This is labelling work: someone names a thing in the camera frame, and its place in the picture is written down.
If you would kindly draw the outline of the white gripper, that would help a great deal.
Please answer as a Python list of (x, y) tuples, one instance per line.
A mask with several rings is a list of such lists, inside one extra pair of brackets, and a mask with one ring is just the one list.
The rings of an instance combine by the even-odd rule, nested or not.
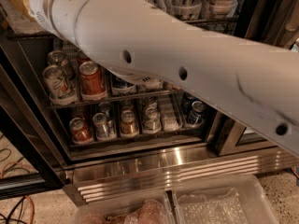
[(65, 12), (61, 0), (9, 0), (10, 3), (22, 14), (27, 14), (30, 5), (30, 15), (46, 31), (64, 39), (61, 33), (60, 22)]

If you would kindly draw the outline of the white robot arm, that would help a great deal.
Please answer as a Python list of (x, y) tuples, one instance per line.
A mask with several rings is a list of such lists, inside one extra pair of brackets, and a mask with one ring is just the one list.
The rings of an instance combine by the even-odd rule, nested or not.
[(299, 55), (179, 21), (144, 0), (29, 0), (48, 32), (132, 83), (156, 77), (299, 156)]

